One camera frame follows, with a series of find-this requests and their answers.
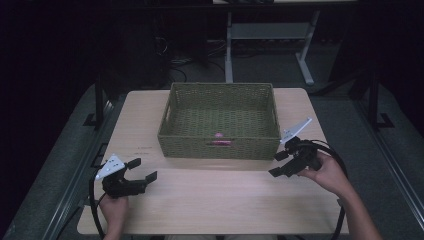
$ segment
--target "human hand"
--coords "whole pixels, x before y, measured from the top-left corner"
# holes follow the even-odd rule
[[[346,191],[351,191],[353,189],[339,164],[333,157],[318,151],[317,158],[322,165],[318,171],[309,168],[300,171],[298,175],[315,181],[321,187],[339,197],[344,196]]]
[[[128,215],[128,197],[115,199],[106,194],[99,205],[107,222],[105,239],[119,239]]]

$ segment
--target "table surface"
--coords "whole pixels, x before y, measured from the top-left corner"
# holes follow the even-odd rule
[[[105,157],[116,154],[141,165],[126,172],[128,180],[144,179],[158,171],[146,193],[130,196],[125,233],[166,234],[316,234],[332,233],[340,207],[337,197],[296,175],[272,177],[276,160],[165,158],[157,133],[168,90],[135,91],[126,98]],[[274,89],[281,130],[311,117],[301,139],[325,141],[305,90]],[[103,190],[96,181],[98,199]],[[99,210],[100,221],[106,226]],[[89,207],[78,231],[97,234]],[[344,224],[342,233],[347,233]]]

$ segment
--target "basket handle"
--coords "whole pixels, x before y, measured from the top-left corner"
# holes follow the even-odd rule
[[[231,147],[232,144],[233,144],[232,140],[224,140],[224,139],[206,141],[206,145],[210,147]]]

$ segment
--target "cable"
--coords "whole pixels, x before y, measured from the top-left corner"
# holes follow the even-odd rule
[[[309,142],[309,143],[308,142],[301,142],[301,143],[297,144],[296,147],[297,148],[298,147],[313,147],[313,148],[316,148],[318,150],[321,150],[321,151],[324,151],[324,152],[330,154],[336,160],[336,162],[339,164],[339,166],[342,169],[346,178],[348,178],[346,166],[343,162],[343,159],[339,156],[339,154],[337,154],[336,151],[331,149],[331,147],[328,143],[320,141],[320,140],[314,140],[314,141],[319,141],[319,142],[325,143],[329,147],[327,148],[323,145],[320,145],[320,144],[317,144],[317,143],[314,143],[314,142]],[[334,230],[334,233],[333,233],[333,236],[331,237],[331,240],[336,240],[340,236],[340,231],[341,231],[342,226],[343,226],[343,220],[344,220],[345,214],[346,214],[346,212],[344,210],[344,207],[341,206],[339,218],[337,219],[336,229]]]
[[[96,224],[97,231],[99,232],[100,238],[103,239],[105,237],[105,233],[103,232],[102,225],[100,224],[99,215],[97,213],[96,202],[94,199],[94,180],[96,178],[98,169],[94,171],[93,176],[89,180],[89,200],[91,213],[93,214],[94,223]]]

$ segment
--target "woven basket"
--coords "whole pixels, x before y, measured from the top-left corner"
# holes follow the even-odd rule
[[[272,85],[174,83],[158,139],[166,157],[272,160],[281,139]]]

